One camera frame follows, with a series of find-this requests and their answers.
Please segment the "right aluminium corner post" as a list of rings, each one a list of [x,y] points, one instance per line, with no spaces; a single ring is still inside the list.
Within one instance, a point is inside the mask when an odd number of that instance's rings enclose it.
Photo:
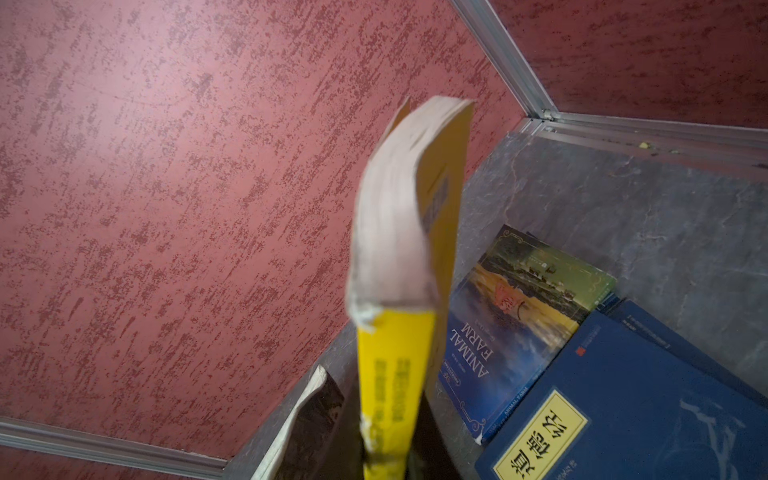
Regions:
[[[553,120],[554,102],[487,0],[451,0],[505,85],[533,119]]]

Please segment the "yellow spine book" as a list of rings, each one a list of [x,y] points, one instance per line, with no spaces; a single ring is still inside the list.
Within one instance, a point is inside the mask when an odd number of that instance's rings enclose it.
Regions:
[[[445,350],[474,104],[402,105],[362,175],[346,312],[357,330],[367,479],[402,479]]]

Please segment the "Animal Farm book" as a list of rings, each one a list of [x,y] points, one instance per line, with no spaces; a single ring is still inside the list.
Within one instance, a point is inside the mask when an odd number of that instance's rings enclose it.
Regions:
[[[615,278],[508,225],[450,297],[440,380],[487,444]]]

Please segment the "beige canvas tote bag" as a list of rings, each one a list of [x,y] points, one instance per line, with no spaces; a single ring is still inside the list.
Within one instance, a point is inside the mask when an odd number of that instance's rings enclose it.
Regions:
[[[251,478],[310,479],[343,404],[334,379],[317,366]]]

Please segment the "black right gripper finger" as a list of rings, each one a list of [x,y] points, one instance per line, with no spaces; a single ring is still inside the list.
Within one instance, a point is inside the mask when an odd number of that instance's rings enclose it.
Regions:
[[[358,479],[358,383],[342,392],[316,367],[252,475],[254,479]]]

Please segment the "navy blue book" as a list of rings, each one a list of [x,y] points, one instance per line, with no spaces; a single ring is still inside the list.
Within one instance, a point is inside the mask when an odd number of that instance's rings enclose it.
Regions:
[[[593,313],[475,468],[483,479],[763,479],[767,411]]]
[[[767,407],[767,398],[763,394],[641,308],[634,301],[627,299],[619,300],[614,305],[607,307],[604,312],[609,318],[623,324],[678,359],[718,380],[756,404],[764,408]]]

